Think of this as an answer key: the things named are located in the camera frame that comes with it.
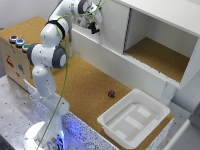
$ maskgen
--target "plastic container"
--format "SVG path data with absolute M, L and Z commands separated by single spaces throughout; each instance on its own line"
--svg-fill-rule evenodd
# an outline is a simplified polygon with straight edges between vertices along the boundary
M 132 90 L 97 118 L 105 133 L 126 149 L 136 148 L 170 113 L 139 89 Z

